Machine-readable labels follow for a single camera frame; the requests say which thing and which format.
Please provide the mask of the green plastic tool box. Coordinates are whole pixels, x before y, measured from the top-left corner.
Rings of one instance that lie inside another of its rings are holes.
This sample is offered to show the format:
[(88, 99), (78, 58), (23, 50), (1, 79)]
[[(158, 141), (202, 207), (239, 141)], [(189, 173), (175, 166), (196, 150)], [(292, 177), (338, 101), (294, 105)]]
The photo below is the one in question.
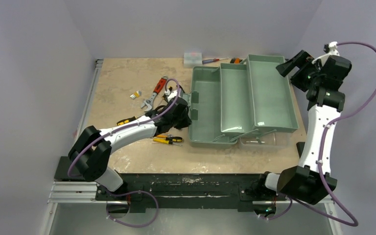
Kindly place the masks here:
[(299, 122), (278, 55), (248, 55), (241, 63), (196, 66), (189, 94), (188, 139), (194, 147), (227, 149), (246, 139), (262, 145), (269, 137), (291, 134)]

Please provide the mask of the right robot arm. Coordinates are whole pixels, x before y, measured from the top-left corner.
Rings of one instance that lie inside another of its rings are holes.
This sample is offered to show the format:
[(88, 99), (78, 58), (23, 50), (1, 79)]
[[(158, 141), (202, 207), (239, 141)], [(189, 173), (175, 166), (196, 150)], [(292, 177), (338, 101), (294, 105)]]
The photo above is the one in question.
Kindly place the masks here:
[(283, 77), (298, 69), (290, 82), (306, 93), (308, 129), (297, 166), (280, 174), (266, 172), (260, 177), (255, 192), (261, 199), (278, 193), (315, 205), (337, 186), (337, 179), (331, 177), (330, 151), (336, 122), (345, 103), (345, 95), (339, 88), (352, 63), (335, 48), (324, 51), (324, 55), (314, 58), (301, 50), (276, 66)]

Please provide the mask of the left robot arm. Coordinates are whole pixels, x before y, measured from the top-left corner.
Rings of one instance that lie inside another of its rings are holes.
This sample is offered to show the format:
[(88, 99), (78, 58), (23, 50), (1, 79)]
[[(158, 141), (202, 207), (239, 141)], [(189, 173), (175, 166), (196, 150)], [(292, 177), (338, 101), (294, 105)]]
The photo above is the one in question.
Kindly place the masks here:
[(114, 200), (121, 200), (126, 195), (126, 186), (120, 174), (108, 167), (111, 154), (131, 143), (153, 138), (171, 128), (183, 129), (190, 124), (188, 102), (175, 97), (164, 109), (149, 111), (123, 125), (100, 130), (89, 126), (68, 153), (71, 164), (67, 174), (74, 176), (73, 170), (76, 169), (85, 181), (97, 182)]

